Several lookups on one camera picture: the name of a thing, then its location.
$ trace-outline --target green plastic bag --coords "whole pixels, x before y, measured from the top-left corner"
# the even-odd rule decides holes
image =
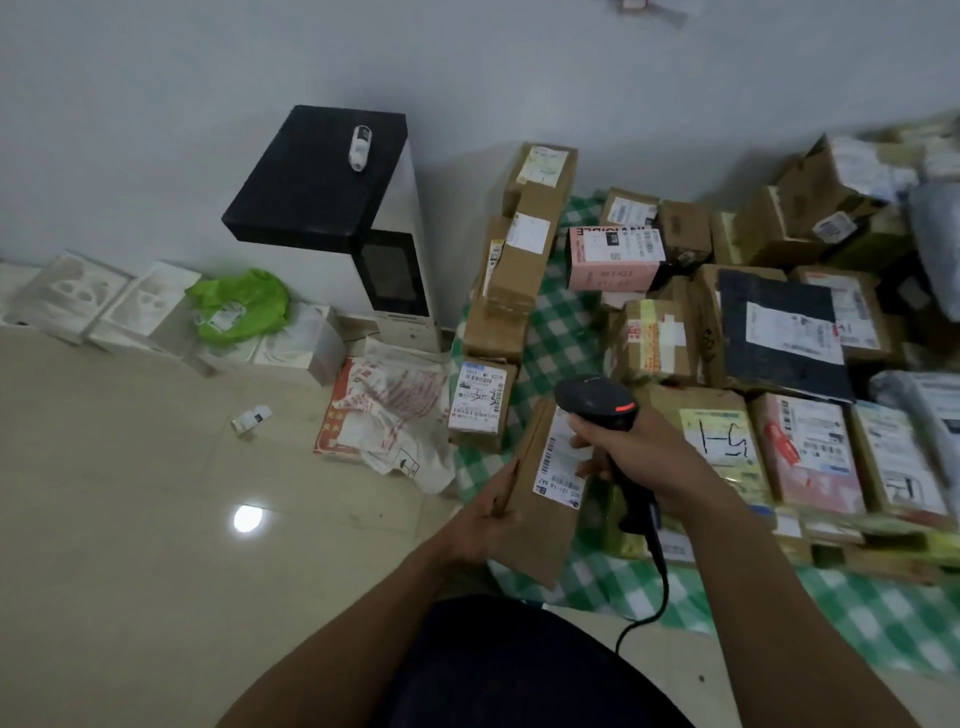
[[[201,310],[197,333],[207,344],[226,347],[290,323],[290,294],[274,274],[251,268],[242,276],[201,280],[186,289]]]

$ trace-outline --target yellow label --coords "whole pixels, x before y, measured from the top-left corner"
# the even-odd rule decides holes
[[[657,326],[657,305],[650,299],[640,302],[640,369],[660,370],[660,328]]]
[[[756,456],[747,413],[736,409],[682,409],[686,441],[750,505],[773,500]]]

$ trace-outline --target white box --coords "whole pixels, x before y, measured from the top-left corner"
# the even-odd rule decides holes
[[[129,336],[122,333],[117,327],[111,324],[105,324],[103,321],[98,321],[93,325],[93,328],[87,335],[87,341],[89,341],[91,344],[95,344],[106,352],[114,354],[141,352],[163,356],[179,362],[183,366],[187,367],[188,369],[192,369],[201,376],[211,376],[214,373],[214,370],[193,352],[189,353],[187,356],[173,356],[171,353],[165,352],[160,347],[149,347],[146,344],[141,344],[139,341],[131,339]]]
[[[253,370],[295,383],[333,384],[347,347],[336,313],[328,305],[290,303],[290,325],[263,337],[253,355]]]
[[[13,298],[40,272],[38,265],[0,263],[0,327],[29,328],[11,311]]]
[[[177,358],[197,346],[194,304],[184,291],[203,274],[156,262],[104,314],[122,334]]]
[[[253,339],[222,348],[202,342],[195,354],[202,362],[218,372],[240,372],[251,365],[256,348],[262,340],[263,336],[254,336]]]
[[[13,298],[12,314],[70,344],[82,344],[129,276],[74,253],[43,267]]]

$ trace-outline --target small white bottle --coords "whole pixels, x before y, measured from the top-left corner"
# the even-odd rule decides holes
[[[363,172],[367,166],[367,154],[373,142],[373,132],[370,127],[359,126],[353,130],[353,141],[350,142],[350,166],[355,172]]]

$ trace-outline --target white label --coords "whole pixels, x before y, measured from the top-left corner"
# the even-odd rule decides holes
[[[500,253],[503,251],[503,240],[493,240],[490,244],[490,255],[487,257],[487,272],[483,277],[483,292],[481,296],[487,298],[487,288],[490,286],[490,274],[496,268],[496,261],[500,259]]]
[[[643,301],[647,295],[636,291],[604,291],[600,294],[600,303],[607,308],[623,310],[627,301]]]
[[[507,233],[507,245],[540,255],[550,234],[550,221],[518,212]]]
[[[747,341],[828,364],[843,364],[836,326],[823,319],[777,311],[747,301]]]
[[[750,421],[737,410],[683,409],[686,441],[697,449],[710,465],[754,464],[756,448]]]
[[[259,407],[254,407],[253,409],[248,409],[240,417],[235,420],[230,421],[230,424],[233,425],[233,430],[238,434],[242,435],[247,430],[253,429],[268,417],[274,414],[270,407],[266,404],[261,404]]]
[[[813,233],[825,243],[834,245],[856,232],[856,223],[846,212],[834,212],[813,226]]]
[[[830,475],[850,475],[853,461],[843,410],[837,404],[777,397],[780,428],[793,443],[800,465]]]
[[[567,154],[568,152],[549,147],[532,147],[523,162],[520,174],[516,176],[516,181],[520,184],[538,182],[556,187],[564,170]]]
[[[923,311],[933,300],[920,286],[920,282],[911,276],[897,287],[900,297],[915,311]]]
[[[914,374],[927,406],[952,435],[960,435],[960,375]]]
[[[590,263],[621,260],[657,262],[666,259],[660,231],[650,228],[585,230],[584,258]]]
[[[856,414],[867,433],[867,442],[890,502],[945,516],[947,506],[906,413],[860,403]]]
[[[610,213],[607,215],[608,222],[623,225],[628,228],[645,228],[650,221],[657,217],[657,206],[639,203],[636,200],[626,200],[622,197],[614,197],[610,205]]]
[[[830,289],[833,312],[840,331],[840,344],[859,349],[879,349],[874,321],[863,298],[860,281],[849,276],[831,276],[826,273],[808,273],[806,282]]]
[[[224,303],[223,307],[210,317],[207,322],[210,327],[223,333],[233,328],[233,325],[247,313],[247,308],[237,301]]]
[[[777,511],[777,530],[774,533],[778,536],[789,536],[792,539],[804,537],[804,533],[800,529],[800,521],[780,511]]]
[[[577,466],[582,460],[590,459],[592,450],[576,450],[570,446],[573,430],[566,421],[568,416],[560,407],[553,414],[550,435],[534,481],[534,493],[579,510],[587,479],[576,475]]]
[[[684,534],[662,530],[657,531],[657,536],[660,539],[663,558],[669,561],[693,563],[693,544]],[[650,549],[646,544],[644,544],[643,550],[648,556],[650,555]]]
[[[686,327],[684,322],[678,321],[673,324],[673,334],[672,334],[673,345],[675,347],[685,347],[686,346]]]
[[[496,432],[506,386],[507,373],[504,370],[464,362],[457,377],[447,427],[469,432]]]

